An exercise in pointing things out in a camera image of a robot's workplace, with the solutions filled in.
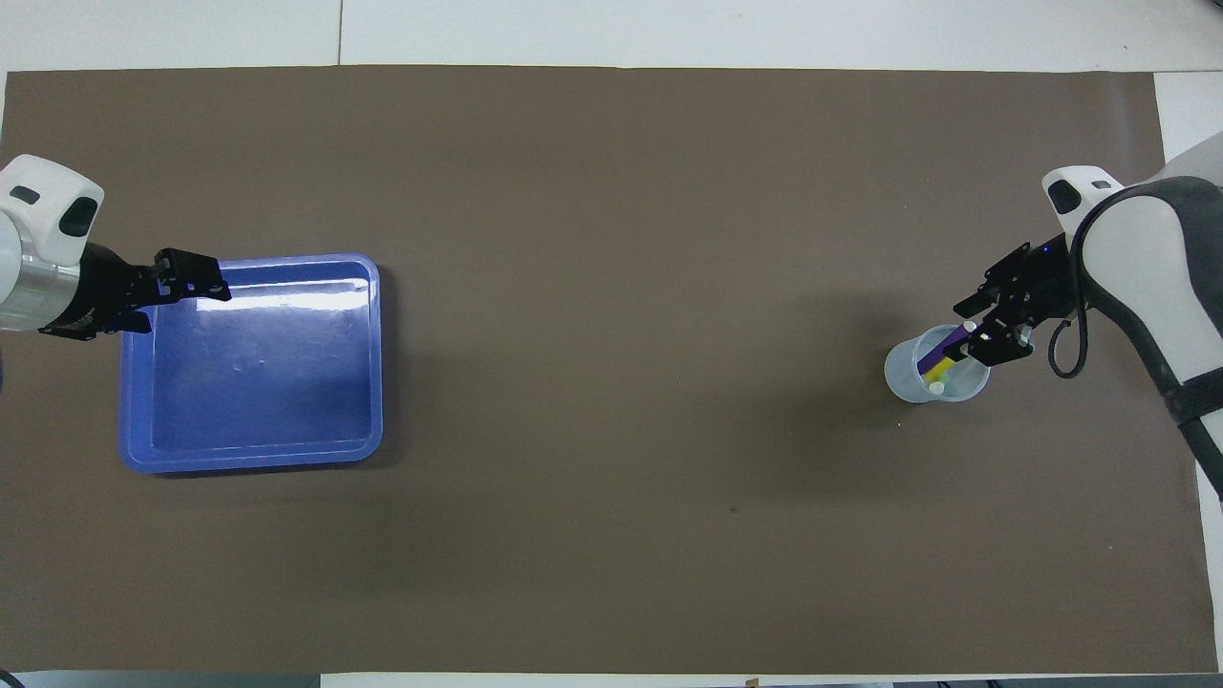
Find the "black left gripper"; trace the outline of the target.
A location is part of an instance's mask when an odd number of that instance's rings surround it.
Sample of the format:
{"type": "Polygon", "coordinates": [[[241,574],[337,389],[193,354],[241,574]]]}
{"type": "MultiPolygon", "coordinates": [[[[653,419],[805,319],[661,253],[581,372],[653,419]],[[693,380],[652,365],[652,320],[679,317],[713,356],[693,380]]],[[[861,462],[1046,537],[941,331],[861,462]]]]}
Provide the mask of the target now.
{"type": "Polygon", "coordinates": [[[102,334],[148,334],[152,325],[144,309],[154,301],[227,302],[231,297],[219,262],[212,255],[165,248],[157,254],[154,273],[153,266],[132,265],[102,244],[87,244],[73,297],[38,331],[75,341],[95,340],[102,334]]]}

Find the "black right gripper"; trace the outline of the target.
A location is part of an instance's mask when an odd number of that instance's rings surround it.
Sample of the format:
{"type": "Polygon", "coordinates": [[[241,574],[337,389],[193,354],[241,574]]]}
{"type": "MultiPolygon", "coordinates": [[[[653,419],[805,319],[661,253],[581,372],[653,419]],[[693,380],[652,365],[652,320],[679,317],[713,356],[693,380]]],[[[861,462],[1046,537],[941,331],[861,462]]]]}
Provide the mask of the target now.
{"type": "MultiPolygon", "coordinates": [[[[1003,299],[1015,284],[1020,321],[1076,318],[1071,255],[1066,236],[1058,233],[1042,244],[1020,244],[985,271],[983,282],[954,306],[956,317],[971,319],[1003,299]]],[[[983,319],[967,339],[967,357],[985,367],[998,367],[1033,353],[1032,328],[983,319]]]]}

